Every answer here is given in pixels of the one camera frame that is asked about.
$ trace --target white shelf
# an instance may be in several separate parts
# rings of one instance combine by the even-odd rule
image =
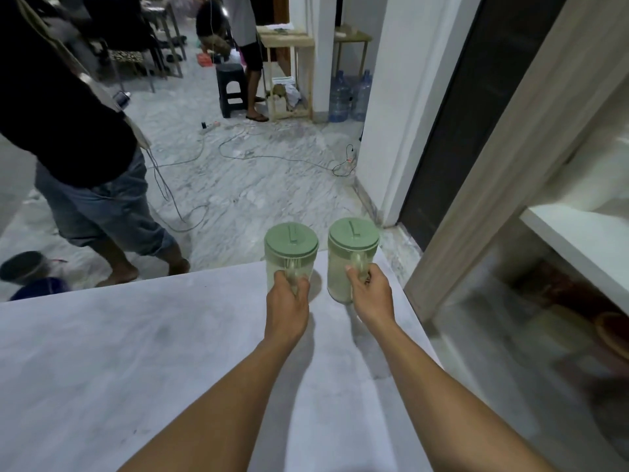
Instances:
[[[520,218],[629,314],[629,211],[612,215],[549,204],[530,207]]]

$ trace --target black stool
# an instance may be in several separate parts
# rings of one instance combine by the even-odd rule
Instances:
[[[238,63],[216,65],[216,81],[224,118],[232,117],[232,110],[247,109],[247,77]],[[240,92],[227,94],[227,85],[235,81],[240,85]],[[241,99],[242,102],[230,104],[229,99]]]

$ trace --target chair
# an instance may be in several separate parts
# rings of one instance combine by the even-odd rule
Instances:
[[[240,92],[227,93],[227,85],[235,81],[240,86]],[[216,65],[216,82],[221,112],[224,118],[232,117],[232,110],[247,109],[247,77],[242,66],[237,63]],[[230,104],[229,99],[241,99],[242,102]]]
[[[105,44],[120,88],[124,90],[116,62],[133,62],[144,66],[151,91],[155,92],[144,53],[149,51],[155,66],[163,70],[162,53],[150,26],[139,12],[124,9],[111,0],[83,0],[83,3]]]

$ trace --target water bottle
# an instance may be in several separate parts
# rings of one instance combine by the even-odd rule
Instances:
[[[342,123],[350,114],[350,97],[352,90],[343,78],[343,72],[339,70],[336,78],[330,86],[330,117],[331,123]]]
[[[353,92],[352,99],[352,119],[356,121],[365,121],[367,117],[367,106],[369,106],[369,94],[371,93],[371,81],[372,77],[369,74],[369,70],[365,71],[362,79],[356,85]]]

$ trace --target green lid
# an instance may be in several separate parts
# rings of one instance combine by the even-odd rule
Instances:
[[[264,244],[279,257],[301,258],[317,251],[319,239],[306,225],[286,222],[271,227],[264,236]]]
[[[380,234],[371,220],[342,218],[330,227],[328,238],[345,250],[370,250],[378,246]]]

